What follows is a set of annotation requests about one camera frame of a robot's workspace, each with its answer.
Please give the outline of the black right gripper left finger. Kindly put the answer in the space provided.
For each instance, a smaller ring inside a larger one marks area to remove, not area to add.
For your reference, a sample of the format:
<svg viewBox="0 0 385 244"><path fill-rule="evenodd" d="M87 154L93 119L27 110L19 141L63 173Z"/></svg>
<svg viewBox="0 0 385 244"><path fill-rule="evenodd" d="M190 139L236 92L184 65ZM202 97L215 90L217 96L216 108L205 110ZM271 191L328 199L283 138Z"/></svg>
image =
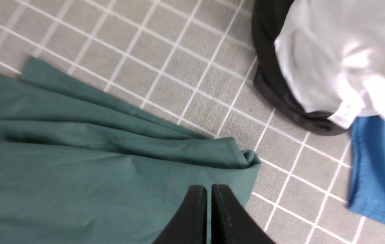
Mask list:
<svg viewBox="0 0 385 244"><path fill-rule="evenodd" d="M154 244L205 244L207 199L205 187L191 185L177 212Z"/></svg>

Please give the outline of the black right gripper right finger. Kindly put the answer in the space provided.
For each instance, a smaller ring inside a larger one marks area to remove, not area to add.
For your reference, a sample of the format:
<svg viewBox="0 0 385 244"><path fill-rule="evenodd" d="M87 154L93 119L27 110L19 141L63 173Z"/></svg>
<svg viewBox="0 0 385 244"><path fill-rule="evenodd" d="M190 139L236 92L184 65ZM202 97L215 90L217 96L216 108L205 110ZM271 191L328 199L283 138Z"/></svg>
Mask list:
<svg viewBox="0 0 385 244"><path fill-rule="evenodd" d="M225 184L212 185L212 244L274 244Z"/></svg>

